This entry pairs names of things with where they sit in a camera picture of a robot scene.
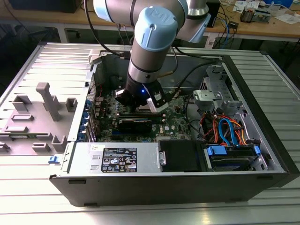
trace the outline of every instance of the motherboard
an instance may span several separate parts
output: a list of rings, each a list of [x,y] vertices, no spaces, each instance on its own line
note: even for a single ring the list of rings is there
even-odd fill
[[[169,103],[162,113],[151,113],[149,107],[132,109],[114,98],[113,92],[96,98],[97,142],[157,142],[191,139],[184,117],[184,96]]]

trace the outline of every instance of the warning label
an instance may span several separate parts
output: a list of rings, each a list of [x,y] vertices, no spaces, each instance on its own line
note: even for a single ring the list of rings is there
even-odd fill
[[[101,171],[104,173],[136,172],[136,148],[106,148],[103,150]]]

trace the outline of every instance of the workbench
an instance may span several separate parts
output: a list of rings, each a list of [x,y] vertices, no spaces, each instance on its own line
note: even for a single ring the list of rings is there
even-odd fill
[[[38,45],[0,98],[0,128],[10,118],[17,94],[43,101],[35,91],[49,82],[59,101],[78,97],[90,70],[88,55],[99,45]],[[268,55],[258,51],[182,48],[231,57],[285,148],[300,169],[300,92]],[[48,180],[60,166],[49,156],[0,157],[1,224],[299,224],[300,178],[263,191],[248,202],[178,205],[74,207]]]
[[[89,9],[93,9],[92,1],[89,1]],[[26,11],[14,10],[8,5],[11,12],[17,17],[25,26],[39,26],[39,27],[55,27],[58,30],[60,40],[63,43],[68,42],[68,35],[66,29],[90,29],[84,10],[78,8],[73,14],[60,12],[42,12],[42,11]],[[291,41],[296,42],[300,38],[300,23],[289,25],[285,22],[272,17],[269,23],[243,23],[240,22],[240,13],[232,12],[233,6],[223,6],[225,13],[229,18],[239,23],[236,38],[242,39],[258,39],[258,40],[272,40],[272,41]],[[292,10],[299,10],[300,5],[292,5]],[[99,19],[95,13],[90,13],[90,19],[96,30],[117,30],[115,24]],[[0,23],[2,24],[16,24],[18,22],[10,15],[0,2]],[[133,31],[132,27],[127,27],[127,31]],[[212,47],[213,42],[217,37],[220,37],[224,32],[224,27],[220,20],[216,20],[213,28],[207,28],[204,33],[208,36],[206,47]]]

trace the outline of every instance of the circuit board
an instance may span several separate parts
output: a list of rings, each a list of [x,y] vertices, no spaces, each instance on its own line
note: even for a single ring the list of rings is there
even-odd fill
[[[167,139],[191,139],[189,126],[184,119],[184,97],[179,96],[169,103],[161,114],[153,114],[147,106],[140,106],[134,112],[130,107],[116,101],[113,93],[100,99],[96,108],[96,119],[99,121],[98,142],[157,142]],[[124,119],[150,120],[152,128],[146,134],[120,133],[117,122]]]

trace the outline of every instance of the blue cable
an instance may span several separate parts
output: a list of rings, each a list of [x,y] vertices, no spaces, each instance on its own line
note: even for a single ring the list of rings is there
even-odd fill
[[[223,43],[221,49],[223,49],[225,47],[225,45],[227,44],[227,41],[228,41],[228,36],[229,36],[229,28],[228,28],[228,24],[227,22],[224,20],[224,19],[221,19],[221,21],[223,21],[225,24],[226,24],[226,31],[227,31],[227,34],[226,34],[226,38],[225,38],[225,42]]]
[[[224,137],[223,135],[223,131],[222,131],[222,124],[223,122],[227,122],[229,125],[229,129],[230,129],[230,136],[231,136],[231,140],[232,143],[234,145],[239,145],[238,144],[238,140],[236,139],[236,137],[234,136],[234,129],[233,129],[233,124],[230,122],[229,119],[221,119],[219,122],[219,133],[220,133],[220,137],[226,142],[227,146],[230,146],[229,141]]]

